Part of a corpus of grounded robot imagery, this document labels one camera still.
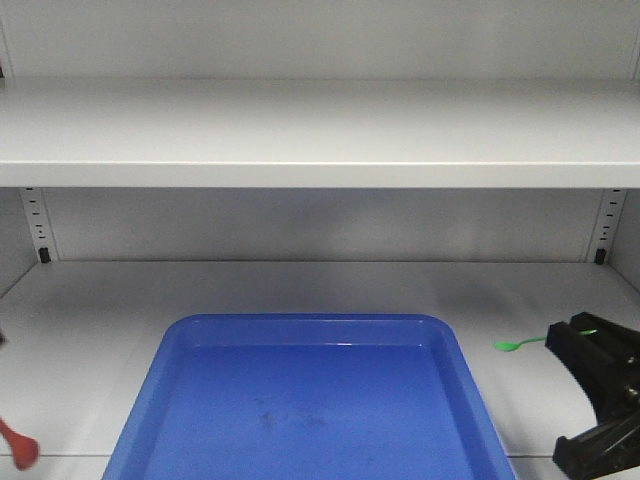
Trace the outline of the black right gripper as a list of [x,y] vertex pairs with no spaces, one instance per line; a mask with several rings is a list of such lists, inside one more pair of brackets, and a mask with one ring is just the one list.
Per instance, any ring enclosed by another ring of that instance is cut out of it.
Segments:
[[[579,331],[595,330],[588,336]],[[547,332],[545,346],[591,402],[596,425],[556,440],[552,460],[570,479],[596,479],[639,465],[639,331],[588,312]]]

